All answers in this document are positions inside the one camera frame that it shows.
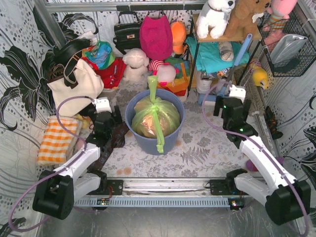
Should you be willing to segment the green trash bag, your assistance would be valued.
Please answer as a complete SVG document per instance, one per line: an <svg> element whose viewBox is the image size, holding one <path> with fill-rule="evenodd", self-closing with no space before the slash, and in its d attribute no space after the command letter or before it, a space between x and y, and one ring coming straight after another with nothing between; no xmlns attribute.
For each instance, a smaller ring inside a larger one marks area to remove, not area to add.
<svg viewBox="0 0 316 237"><path fill-rule="evenodd" d="M180 125L180 115L177 108L166 100L162 100L156 95L157 76L148 77L148 87L150 95L144 97L134 107L135 116L132 119L132 129L139 135L147 138L157 139L157 150L163 153L165 136L173 133ZM141 131L141 122L146 115L154 117L157 134L155 136L145 136Z"/></svg>

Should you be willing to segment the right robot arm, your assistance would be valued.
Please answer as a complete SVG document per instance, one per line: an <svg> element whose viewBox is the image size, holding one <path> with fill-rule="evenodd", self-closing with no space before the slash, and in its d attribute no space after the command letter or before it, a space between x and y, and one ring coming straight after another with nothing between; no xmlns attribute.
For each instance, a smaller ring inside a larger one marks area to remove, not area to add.
<svg viewBox="0 0 316 237"><path fill-rule="evenodd" d="M237 190L247 193L261 203L269 218L277 225L303 217L310 212L311 187L298 181L271 154L258 132L247 123L250 100L218 96L214 116L220 115L227 138L240 149L261 173L264 181L242 172L234 177Z"/></svg>

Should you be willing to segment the blue trash bin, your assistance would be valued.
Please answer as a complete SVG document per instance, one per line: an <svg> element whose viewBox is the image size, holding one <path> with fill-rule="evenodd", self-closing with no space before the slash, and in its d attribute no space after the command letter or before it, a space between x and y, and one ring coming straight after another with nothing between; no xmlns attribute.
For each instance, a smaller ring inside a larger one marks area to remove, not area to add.
<svg viewBox="0 0 316 237"><path fill-rule="evenodd" d="M147 154L159 156L159 155L166 155L169 153L173 147L175 146L176 140L178 138L180 129L182 128L184 121L185 121L185 108L182 103L182 101L172 92L163 90L163 89L157 89L156 95L160 97L162 100L166 100L168 102L171 102L178 110L180 115L180 125L179 127L170 135L165 136L164 138L164 147L163 147L163 153L159 153L157 150L157 139L156 138L147 138L144 136L139 135L137 132L135 132L132 129L132 119L135 116L134 107L141 99L144 97L150 95L149 90L144 90L139 93L137 93L127 104L125 109L125 123L128 126L129 130L133 133L138 146Z"/></svg>

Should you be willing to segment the magenta fuzzy bag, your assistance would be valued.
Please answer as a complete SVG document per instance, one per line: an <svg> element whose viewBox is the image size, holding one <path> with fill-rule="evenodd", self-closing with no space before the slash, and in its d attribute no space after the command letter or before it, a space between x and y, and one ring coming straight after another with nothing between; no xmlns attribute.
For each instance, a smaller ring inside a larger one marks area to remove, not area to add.
<svg viewBox="0 0 316 237"><path fill-rule="evenodd" d="M166 15L153 19L146 16L140 27L140 44L145 54L153 60L165 60L172 49L172 31Z"/></svg>

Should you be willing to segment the brown floral cloth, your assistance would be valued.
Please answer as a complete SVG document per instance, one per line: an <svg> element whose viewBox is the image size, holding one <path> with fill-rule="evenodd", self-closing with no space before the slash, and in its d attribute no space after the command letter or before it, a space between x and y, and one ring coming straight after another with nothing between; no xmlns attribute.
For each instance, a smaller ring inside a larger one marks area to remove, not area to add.
<svg viewBox="0 0 316 237"><path fill-rule="evenodd" d="M129 128L125 122L117 125L112 131L110 139L106 142L101 142L100 157L88 167L88 171L101 170L112 154L114 148L122 148L125 145L125 135L128 131Z"/></svg>

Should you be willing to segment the crumpled orange paper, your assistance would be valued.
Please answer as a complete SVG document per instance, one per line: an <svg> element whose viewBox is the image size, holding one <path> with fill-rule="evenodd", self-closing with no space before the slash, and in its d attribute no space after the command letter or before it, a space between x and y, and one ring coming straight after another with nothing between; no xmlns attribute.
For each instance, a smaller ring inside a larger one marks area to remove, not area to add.
<svg viewBox="0 0 316 237"><path fill-rule="evenodd" d="M156 126L154 124L154 117L152 115L146 115L144 116L142 122L141 122L141 131L145 136L155 136L157 134L156 132Z"/></svg>

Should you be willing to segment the yellow plush duck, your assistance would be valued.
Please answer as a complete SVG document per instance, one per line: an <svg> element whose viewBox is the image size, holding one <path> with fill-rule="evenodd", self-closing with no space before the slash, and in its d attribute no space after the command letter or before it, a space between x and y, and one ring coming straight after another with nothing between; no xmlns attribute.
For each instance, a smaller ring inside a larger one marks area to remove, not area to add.
<svg viewBox="0 0 316 237"><path fill-rule="evenodd" d="M256 86L263 89L268 88L268 73L262 68L261 63L258 60L250 62L250 71L252 73L252 79Z"/></svg>

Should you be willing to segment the orange checkered towel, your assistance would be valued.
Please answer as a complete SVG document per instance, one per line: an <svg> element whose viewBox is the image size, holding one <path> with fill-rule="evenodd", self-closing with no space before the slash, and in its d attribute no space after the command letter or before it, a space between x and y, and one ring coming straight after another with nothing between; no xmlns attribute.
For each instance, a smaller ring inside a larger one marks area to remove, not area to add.
<svg viewBox="0 0 316 237"><path fill-rule="evenodd" d="M39 165L62 165L74 151L77 137L65 131L57 116L50 116L37 157Z"/></svg>

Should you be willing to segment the purple orange sock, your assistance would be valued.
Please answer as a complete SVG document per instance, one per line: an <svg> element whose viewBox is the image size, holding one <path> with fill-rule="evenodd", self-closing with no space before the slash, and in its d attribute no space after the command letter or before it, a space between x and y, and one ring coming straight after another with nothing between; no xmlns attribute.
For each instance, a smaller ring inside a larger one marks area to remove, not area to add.
<svg viewBox="0 0 316 237"><path fill-rule="evenodd" d="M283 162L284 162L284 158L283 157L277 157L276 159L281 165L283 165ZM257 172L258 171L257 167L254 165L254 163L251 160L248 160L245 163L245 165L246 165L247 170L249 170L251 172Z"/></svg>

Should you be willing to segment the teal folded cloth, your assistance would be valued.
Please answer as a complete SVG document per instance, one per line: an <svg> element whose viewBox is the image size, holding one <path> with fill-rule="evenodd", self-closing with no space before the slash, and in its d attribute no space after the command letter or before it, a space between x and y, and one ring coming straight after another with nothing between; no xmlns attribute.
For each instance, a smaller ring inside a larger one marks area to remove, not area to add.
<svg viewBox="0 0 316 237"><path fill-rule="evenodd" d="M197 41L193 37L188 37L186 39L186 43L190 48L190 52L192 53L192 57L194 58L196 52ZM237 42L231 42L234 52L234 58L237 56L241 44ZM249 60L250 54L246 51L242 56L239 64L246 64ZM225 62L220 57L220 51L218 47L218 42L204 42L200 43L197 60L196 60L196 67L198 71L204 71L208 74L220 71L222 69L230 68L233 66L233 61Z"/></svg>

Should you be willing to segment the rainbow striped cloth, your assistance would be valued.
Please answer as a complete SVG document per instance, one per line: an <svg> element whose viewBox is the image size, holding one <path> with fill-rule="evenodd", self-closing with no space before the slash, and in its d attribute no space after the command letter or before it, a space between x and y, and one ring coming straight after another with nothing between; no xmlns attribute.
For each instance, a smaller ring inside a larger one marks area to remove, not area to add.
<svg viewBox="0 0 316 237"><path fill-rule="evenodd" d="M181 58L168 57L163 62L169 63L170 65L179 69L180 72L176 74L176 78L174 79L173 83L168 83L166 86L161 86L157 82L157 89L165 89L177 96L185 96L189 86L191 74L189 61L183 60Z"/></svg>

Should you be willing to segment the silver foil pouch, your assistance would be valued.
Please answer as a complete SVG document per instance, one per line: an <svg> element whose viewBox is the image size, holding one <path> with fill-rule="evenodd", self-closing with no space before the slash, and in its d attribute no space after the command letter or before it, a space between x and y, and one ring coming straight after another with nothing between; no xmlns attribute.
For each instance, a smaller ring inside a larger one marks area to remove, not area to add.
<svg viewBox="0 0 316 237"><path fill-rule="evenodd" d="M270 53L273 64L277 64L288 59L292 59L308 41L306 36L297 34L287 34L274 47Z"/></svg>

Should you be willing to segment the black leather handbag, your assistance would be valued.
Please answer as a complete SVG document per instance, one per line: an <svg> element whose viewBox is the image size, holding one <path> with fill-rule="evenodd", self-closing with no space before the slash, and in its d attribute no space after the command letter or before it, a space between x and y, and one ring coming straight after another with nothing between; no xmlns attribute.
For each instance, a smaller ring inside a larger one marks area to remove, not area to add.
<svg viewBox="0 0 316 237"><path fill-rule="evenodd" d="M134 15L136 17L136 22L122 24L120 20L122 15ZM122 11L119 13L118 23L114 25L115 37L113 38L113 43L115 44L116 49L123 55L126 54L126 50L141 48L141 24L142 22L139 20L135 11Z"/></svg>

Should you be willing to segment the white plush dog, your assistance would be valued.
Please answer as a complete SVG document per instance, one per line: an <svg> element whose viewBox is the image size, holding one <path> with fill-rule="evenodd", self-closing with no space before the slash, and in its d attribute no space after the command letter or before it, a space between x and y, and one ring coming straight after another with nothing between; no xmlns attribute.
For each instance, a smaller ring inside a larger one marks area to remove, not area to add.
<svg viewBox="0 0 316 237"><path fill-rule="evenodd" d="M235 3L235 0L208 0L197 19L198 38L205 39L208 35L213 39L221 37L228 25Z"/></svg>

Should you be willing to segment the orange plush toy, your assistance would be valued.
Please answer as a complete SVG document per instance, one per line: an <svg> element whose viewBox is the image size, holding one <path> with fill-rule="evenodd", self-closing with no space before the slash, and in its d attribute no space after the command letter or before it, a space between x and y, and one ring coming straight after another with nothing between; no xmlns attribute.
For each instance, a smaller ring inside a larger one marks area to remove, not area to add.
<svg viewBox="0 0 316 237"><path fill-rule="evenodd" d="M187 46L183 46L186 39L186 27L181 21L171 23L172 49L175 54L183 54Z"/></svg>

